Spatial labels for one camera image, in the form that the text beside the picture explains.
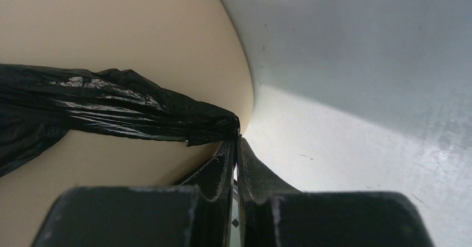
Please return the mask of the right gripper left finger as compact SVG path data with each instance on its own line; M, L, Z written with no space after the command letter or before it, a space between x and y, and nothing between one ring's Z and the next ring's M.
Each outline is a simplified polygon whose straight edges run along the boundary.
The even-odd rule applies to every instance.
M75 187L33 246L229 246L235 141L174 185Z

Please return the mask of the yellow capybara trash bin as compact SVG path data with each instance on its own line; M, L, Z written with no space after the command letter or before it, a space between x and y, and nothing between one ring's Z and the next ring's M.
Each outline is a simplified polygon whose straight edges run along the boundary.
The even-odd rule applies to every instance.
M131 69L234 112L242 130L253 111L248 63L220 0L1 0L1 62ZM1 245L30 246L67 189L170 185L218 146L70 131L1 178Z

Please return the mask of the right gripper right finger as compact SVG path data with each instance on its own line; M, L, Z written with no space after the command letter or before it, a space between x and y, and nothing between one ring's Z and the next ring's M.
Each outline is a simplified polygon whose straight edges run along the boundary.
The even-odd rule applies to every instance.
M403 194L303 192L238 140L237 187L243 246L433 246Z

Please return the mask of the black trash bag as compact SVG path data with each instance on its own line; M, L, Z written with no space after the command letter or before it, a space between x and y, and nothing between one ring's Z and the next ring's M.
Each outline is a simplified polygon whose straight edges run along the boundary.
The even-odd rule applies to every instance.
M162 88L133 70L1 65L1 175L71 130L198 146L236 139L240 122L229 110Z

